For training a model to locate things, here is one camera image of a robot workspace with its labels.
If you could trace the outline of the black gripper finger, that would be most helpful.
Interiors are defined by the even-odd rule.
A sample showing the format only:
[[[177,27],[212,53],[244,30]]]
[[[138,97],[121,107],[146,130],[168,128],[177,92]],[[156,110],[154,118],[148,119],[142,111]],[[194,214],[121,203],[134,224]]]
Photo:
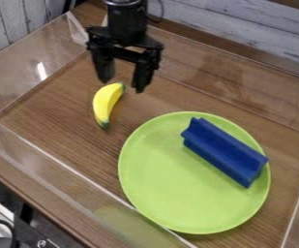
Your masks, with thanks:
[[[154,75],[156,65],[150,58],[140,59],[136,62],[136,71],[133,76],[133,87],[138,93],[144,93],[150,85]]]
[[[98,79],[102,83],[108,83],[116,73],[114,58],[110,52],[104,48],[96,48],[93,50],[93,61],[96,64]]]

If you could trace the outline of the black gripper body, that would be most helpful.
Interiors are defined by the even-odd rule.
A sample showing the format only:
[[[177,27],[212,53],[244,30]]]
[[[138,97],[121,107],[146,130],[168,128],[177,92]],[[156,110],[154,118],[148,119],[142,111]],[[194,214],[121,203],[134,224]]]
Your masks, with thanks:
[[[109,28],[104,26],[89,26],[86,32],[89,34],[88,49],[92,54],[96,48],[104,48],[114,59],[122,59],[136,64],[140,59],[150,58],[156,69],[160,68],[165,46],[150,35],[141,34],[138,37],[118,39],[110,34]]]

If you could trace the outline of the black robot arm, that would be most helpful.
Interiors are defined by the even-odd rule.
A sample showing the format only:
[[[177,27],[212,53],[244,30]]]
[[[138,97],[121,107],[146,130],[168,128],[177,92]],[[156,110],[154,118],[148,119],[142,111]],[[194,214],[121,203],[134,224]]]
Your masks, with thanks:
[[[105,0],[108,26],[86,27],[98,79],[108,83],[116,75],[114,59],[136,64],[133,87],[144,93],[160,69],[164,43],[149,35],[149,0]]]

